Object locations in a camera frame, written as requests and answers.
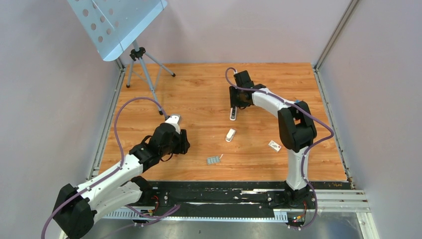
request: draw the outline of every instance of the red wire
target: red wire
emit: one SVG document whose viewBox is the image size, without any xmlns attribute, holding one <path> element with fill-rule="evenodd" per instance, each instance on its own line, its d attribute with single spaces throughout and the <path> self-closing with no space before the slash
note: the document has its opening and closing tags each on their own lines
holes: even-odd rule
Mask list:
<svg viewBox="0 0 422 239">
<path fill-rule="evenodd" d="M 155 209 L 154 209 L 154 212 L 156 212 L 156 211 L 157 211 L 158 204 L 159 204 L 160 200 L 159 200 L 159 199 L 158 199 L 158 197 L 157 197 L 157 196 L 155 196 L 155 195 L 154 195 L 154 197 L 152 197 L 151 199 L 153 199 L 153 198 L 157 199 L 157 204 L 155 205 Z"/>
</svg>

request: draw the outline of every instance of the gray wall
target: gray wall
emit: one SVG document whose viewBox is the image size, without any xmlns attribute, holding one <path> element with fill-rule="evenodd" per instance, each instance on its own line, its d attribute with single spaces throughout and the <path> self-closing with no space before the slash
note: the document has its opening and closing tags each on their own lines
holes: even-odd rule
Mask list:
<svg viewBox="0 0 422 239">
<path fill-rule="evenodd" d="M 420 238 L 422 2 L 362 0 L 321 73 L 380 238 Z"/>
<path fill-rule="evenodd" d="M 117 68 L 66 1 L 3 1 L 0 32 L 0 238 L 39 238 L 59 189 L 90 169 Z"/>
<path fill-rule="evenodd" d="M 138 38 L 163 62 L 315 62 L 349 0 L 168 3 Z"/>
</svg>

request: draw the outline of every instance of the black clamp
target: black clamp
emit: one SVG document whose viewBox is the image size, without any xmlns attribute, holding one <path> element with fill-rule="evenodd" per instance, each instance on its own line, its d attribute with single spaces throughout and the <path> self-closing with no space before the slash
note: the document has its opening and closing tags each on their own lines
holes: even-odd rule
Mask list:
<svg viewBox="0 0 422 239">
<path fill-rule="evenodd" d="M 139 51 L 136 51 L 135 49 L 131 50 L 129 56 L 133 61 L 136 61 L 136 59 L 142 58 L 145 52 L 145 48 L 140 47 Z"/>
<path fill-rule="evenodd" d="M 262 89 L 265 88 L 264 85 L 258 84 L 254 85 L 253 81 L 250 79 L 248 71 L 241 71 L 234 75 L 234 79 L 236 81 L 236 85 L 242 88 L 249 88 L 249 89 Z M 230 93 L 230 107 L 249 107 L 253 105 L 252 101 L 252 93 L 253 91 L 244 91 L 238 90 L 233 86 L 228 87 Z"/>
</svg>

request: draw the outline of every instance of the metal track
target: metal track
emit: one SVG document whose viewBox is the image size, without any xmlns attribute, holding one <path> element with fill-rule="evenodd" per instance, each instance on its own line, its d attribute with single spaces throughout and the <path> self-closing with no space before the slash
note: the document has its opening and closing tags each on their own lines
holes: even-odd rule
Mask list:
<svg viewBox="0 0 422 239">
<path fill-rule="evenodd" d="M 318 199 L 318 213 L 370 213 L 365 194 L 361 190 L 315 190 Z M 151 207 L 135 207 L 137 210 L 148 210 Z M 170 221 L 206 221 L 206 222 L 263 222 L 263 223 L 286 223 L 288 214 L 297 214 L 303 209 L 274 209 L 273 218 L 225 218 L 225 217 L 166 217 Z M 107 214 L 107 219 L 138 219 L 139 215 L 128 208 L 120 208 Z"/>
<path fill-rule="evenodd" d="M 105 149 L 105 146 L 107 144 L 108 134 L 110 133 L 110 126 L 111 126 L 111 123 L 113 121 L 113 115 L 114 115 L 114 111 L 116 109 L 118 97 L 120 95 L 120 89 L 121 89 L 121 86 L 123 85 L 123 79 L 124 79 L 125 73 L 126 73 L 126 68 L 122 68 L 122 72 L 120 73 L 119 79 L 118 79 L 117 84 L 116 84 L 116 88 L 114 89 L 114 94 L 113 94 L 113 98 L 111 100 L 110 108 L 108 110 L 107 119 L 105 121 L 103 132 L 102 132 L 101 138 L 100 138 L 100 143 L 98 145 L 97 153 L 95 155 L 94 163 L 93 163 L 93 166 L 91 168 L 90 174 L 88 175 L 88 179 L 91 179 L 92 177 L 98 176 L 98 173 L 100 171 L 101 161 L 102 161 L 103 155 L 104 155 L 104 149 Z"/>
<path fill-rule="evenodd" d="M 120 208 L 105 215 L 105 219 L 139 220 L 141 217 L 129 208 Z M 286 223 L 287 212 L 274 212 L 273 218 L 224 218 L 224 217 L 166 217 L 167 221 L 194 221 L 194 222 L 262 222 L 262 223 Z"/>
<path fill-rule="evenodd" d="M 344 29 L 344 26 L 346 25 L 347 21 L 350 19 L 350 16 L 352 16 L 357 4 L 360 0 L 351 0 L 349 5 L 346 8 L 346 11 L 344 11 L 343 16 L 340 19 L 340 22 L 338 23 L 337 27 L 335 28 L 334 32 L 332 33 L 327 45 L 325 46 L 324 50 L 321 53 L 321 56 L 318 58 L 318 61 L 315 64 L 315 69 L 319 70 L 324 63 L 325 59 L 327 58 L 327 55 L 329 54 L 330 50 L 334 46 L 335 42 L 338 39 L 338 36 L 340 36 L 341 32 Z"/>
<path fill-rule="evenodd" d="M 372 213 L 356 213 L 364 239 L 379 239 Z"/>
</svg>

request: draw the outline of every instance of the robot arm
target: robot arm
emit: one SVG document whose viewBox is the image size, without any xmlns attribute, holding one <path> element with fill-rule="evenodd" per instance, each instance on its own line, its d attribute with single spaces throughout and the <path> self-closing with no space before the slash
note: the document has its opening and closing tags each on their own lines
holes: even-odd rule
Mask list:
<svg viewBox="0 0 422 239">
<path fill-rule="evenodd" d="M 186 130 L 180 129 L 181 119 L 180 115 L 171 115 L 155 129 L 152 136 L 145 137 L 129 151 L 122 166 L 119 162 L 77 187 L 67 184 L 60 190 L 54 209 L 83 189 L 88 189 L 54 217 L 70 239 L 83 237 L 106 214 L 125 205 L 151 198 L 151 195 L 146 193 L 151 187 L 139 175 L 158 164 L 164 155 L 187 153 L 190 144 Z M 102 182 L 90 188 L 90 185 L 99 181 Z"/>
<path fill-rule="evenodd" d="M 317 136 L 317 130 L 312 119 L 286 103 L 296 104 L 306 112 L 311 113 L 308 104 L 303 101 L 295 103 L 283 98 L 284 103 L 281 102 L 270 96 L 270 94 L 274 93 L 264 85 L 254 85 L 247 71 L 234 74 L 234 78 L 238 87 L 257 89 L 259 92 L 239 90 L 230 86 L 230 119 L 236 119 L 238 108 L 245 108 L 251 105 L 265 109 L 278 119 L 280 140 L 288 150 L 289 171 L 286 183 L 290 188 L 290 195 L 287 200 L 300 200 L 309 191 L 307 183 L 301 174 L 302 157 L 306 149 L 313 144 L 314 138 Z M 308 156 L 306 154 L 304 160 L 303 170 L 305 177 L 308 174 Z"/>
</svg>

